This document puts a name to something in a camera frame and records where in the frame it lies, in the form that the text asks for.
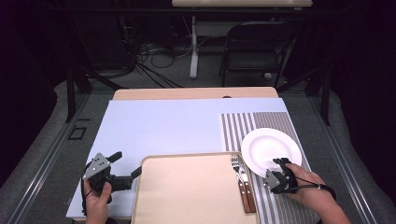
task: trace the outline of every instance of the hand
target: hand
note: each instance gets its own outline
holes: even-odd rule
[[[107,200],[111,195],[111,185],[105,183],[102,193],[92,190],[88,180],[84,180],[86,196],[87,221],[86,224],[105,224],[108,218]]]
[[[315,174],[314,172],[308,172],[302,167],[287,163],[286,166],[294,172],[294,175],[316,183],[316,184],[324,184],[324,181]],[[297,184],[299,186],[306,185],[309,183],[304,182],[297,178]],[[337,204],[329,191],[324,189],[315,189],[315,188],[307,188],[307,189],[299,189],[295,194],[288,194],[288,196],[301,203],[302,205],[312,209],[320,216],[322,223],[350,223],[347,215],[344,213],[342,208]]]

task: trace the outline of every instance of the black chair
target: black chair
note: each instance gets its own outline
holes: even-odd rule
[[[226,72],[276,73],[277,86],[288,46],[296,37],[293,27],[281,21],[247,21],[227,34],[219,75]]]

